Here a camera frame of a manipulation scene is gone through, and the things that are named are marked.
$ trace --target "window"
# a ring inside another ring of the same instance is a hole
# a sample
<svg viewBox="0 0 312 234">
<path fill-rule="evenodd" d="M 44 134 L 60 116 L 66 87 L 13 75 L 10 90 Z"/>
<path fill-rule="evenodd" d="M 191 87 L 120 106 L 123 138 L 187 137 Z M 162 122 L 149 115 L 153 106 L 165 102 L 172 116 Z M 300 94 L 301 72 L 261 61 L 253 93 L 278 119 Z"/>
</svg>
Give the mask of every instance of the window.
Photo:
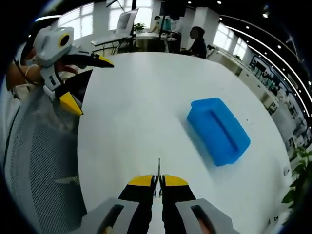
<svg viewBox="0 0 312 234">
<path fill-rule="evenodd" d="M 213 44 L 224 50 L 229 50 L 233 37 L 234 32 L 220 23 Z"/>
<path fill-rule="evenodd" d="M 73 27 L 74 40 L 93 34 L 93 8 L 90 3 L 67 12 L 58 19 L 58 27 Z"/>
<path fill-rule="evenodd" d="M 237 40 L 237 44 L 235 46 L 233 55 L 237 55 L 240 57 L 240 59 L 243 59 L 245 56 L 246 50 L 247 50 L 247 43 L 244 42 L 242 38 L 239 38 Z"/>
<path fill-rule="evenodd" d="M 120 5 L 125 11 L 131 11 L 132 0 L 119 0 Z M 123 13 L 119 3 L 115 2 L 110 6 L 109 12 L 109 30 L 115 30 L 119 20 L 119 16 Z M 135 23 L 144 23 L 146 28 L 151 27 L 151 18 L 153 11 L 153 0 L 137 0 L 136 7 L 139 8 Z"/>
</svg>

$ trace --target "ceiling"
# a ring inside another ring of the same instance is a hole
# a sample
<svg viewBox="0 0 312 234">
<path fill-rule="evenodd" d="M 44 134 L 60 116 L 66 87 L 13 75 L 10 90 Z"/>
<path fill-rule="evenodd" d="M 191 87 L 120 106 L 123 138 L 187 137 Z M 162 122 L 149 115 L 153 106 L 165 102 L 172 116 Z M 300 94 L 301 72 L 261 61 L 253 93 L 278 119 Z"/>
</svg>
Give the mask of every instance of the ceiling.
<svg viewBox="0 0 312 234">
<path fill-rule="evenodd" d="M 52 11 L 41 16 L 61 15 L 89 2 L 92 2 L 92 0 L 65 0 L 62 4 L 53 7 Z M 310 74 L 312 76 L 310 54 L 312 46 L 310 37 L 307 36 L 310 31 L 308 26 L 310 22 L 309 7 L 304 4 L 285 4 L 283 1 L 275 2 L 273 0 L 221 0 L 221 4 L 218 4 L 217 0 L 190 0 L 190 2 L 191 4 L 188 4 L 190 7 L 211 8 L 221 15 L 222 23 L 226 26 L 242 31 L 270 47 L 290 65 L 300 77 L 306 89 L 310 91 Z M 262 16 L 263 13 L 268 13 L 267 19 Z M 54 21 L 55 19 L 47 19 L 36 22 L 30 34 L 35 35 L 40 28 L 46 27 Z M 300 96 L 309 113 L 312 114 L 310 98 L 292 70 L 261 43 L 242 33 L 235 32 L 235 34 L 245 41 L 249 41 L 248 44 L 262 54 L 267 53 L 265 56 L 281 70 L 285 69 L 284 74 L 286 76 L 289 74 L 297 82 L 299 89 L 302 91 Z M 307 118 L 307 122 L 311 125 L 312 117 Z"/>
</svg>

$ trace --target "person in dark clothing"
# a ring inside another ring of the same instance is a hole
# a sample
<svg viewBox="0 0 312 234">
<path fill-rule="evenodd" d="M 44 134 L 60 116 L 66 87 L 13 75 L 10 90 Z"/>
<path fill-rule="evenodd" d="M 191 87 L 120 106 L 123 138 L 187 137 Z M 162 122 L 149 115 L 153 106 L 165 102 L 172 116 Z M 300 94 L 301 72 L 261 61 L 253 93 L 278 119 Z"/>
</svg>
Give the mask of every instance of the person in dark clothing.
<svg viewBox="0 0 312 234">
<path fill-rule="evenodd" d="M 202 59 L 206 58 L 207 47 L 204 39 L 205 30 L 201 27 L 193 27 L 190 31 L 190 37 L 195 40 L 189 50 L 182 51 L 181 54 L 193 55 Z"/>
</svg>

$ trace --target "person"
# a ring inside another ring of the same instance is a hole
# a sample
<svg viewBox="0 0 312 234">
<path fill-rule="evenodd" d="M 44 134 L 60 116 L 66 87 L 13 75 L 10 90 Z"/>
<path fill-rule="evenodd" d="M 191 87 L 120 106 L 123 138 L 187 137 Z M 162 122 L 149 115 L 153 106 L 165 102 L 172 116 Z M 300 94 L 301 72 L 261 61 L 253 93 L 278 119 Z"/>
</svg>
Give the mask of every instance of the person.
<svg viewBox="0 0 312 234">
<path fill-rule="evenodd" d="M 175 38 L 175 41 L 170 41 L 169 44 L 169 52 L 178 54 L 180 52 L 181 47 L 181 39 L 182 39 L 182 29 L 183 22 L 180 16 L 177 14 L 170 15 L 171 20 L 171 34 L 169 35 L 172 38 Z"/>
<path fill-rule="evenodd" d="M 207 54 L 207 47 L 204 34 L 205 30 L 201 27 L 193 27 L 190 31 L 190 37 L 195 41 L 189 50 L 181 51 L 180 53 L 183 55 L 193 55 L 205 59 Z"/>
<path fill-rule="evenodd" d="M 35 63 L 36 51 L 32 42 L 29 43 L 22 46 L 24 49 L 21 56 L 16 56 L 17 60 L 20 59 L 20 64 L 16 65 L 12 61 L 0 83 L 0 165 L 3 164 L 9 132 L 22 102 L 35 87 L 33 84 L 42 83 L 41 66 Z M 77 73 L 74 68 L 64 66 L 60 61 L 56 62 L 56 70 Z"/>
<path fill-rule="evenodd" d="M 156 32 L 159 33 L 160 31 L 160 16 L 155 16 L 154 20 L 156 21 L 156 24 L 154 26 L 154 28 L 152 29 L 151 33 Z"/>
</svg>

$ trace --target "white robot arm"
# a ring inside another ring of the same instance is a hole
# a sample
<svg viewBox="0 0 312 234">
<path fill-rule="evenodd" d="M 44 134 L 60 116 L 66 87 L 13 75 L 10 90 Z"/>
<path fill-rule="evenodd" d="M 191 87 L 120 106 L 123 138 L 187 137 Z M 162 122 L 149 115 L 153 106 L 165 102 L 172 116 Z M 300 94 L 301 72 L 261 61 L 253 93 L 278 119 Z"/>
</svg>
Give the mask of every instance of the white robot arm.
<svg viewBox="0 0 312 234">
<path fill-rule="evenodd" d="M 58 92 L 58 89 L 64 90 L 64 87 L 62 87 L 63 82 L 56 70 L 55 63 L 61 60 L 64 65 L 74 64 L 82 69 L 86 66 L 114 67 L 114 65 L 101 55 L 75 47 L 73 40 L 74 29 L 72 27 L 51 29 L 49 26 L 38 32 L 34 48 L 37 52 L 37 63 L 42 67 L 41 76 L 44 80 L 43 88 L 46 94 L 51 100 L 59 99 L 61 105 L 68 111 L 82 115 L 81 104 L 69 91 Z"/>
</svg>

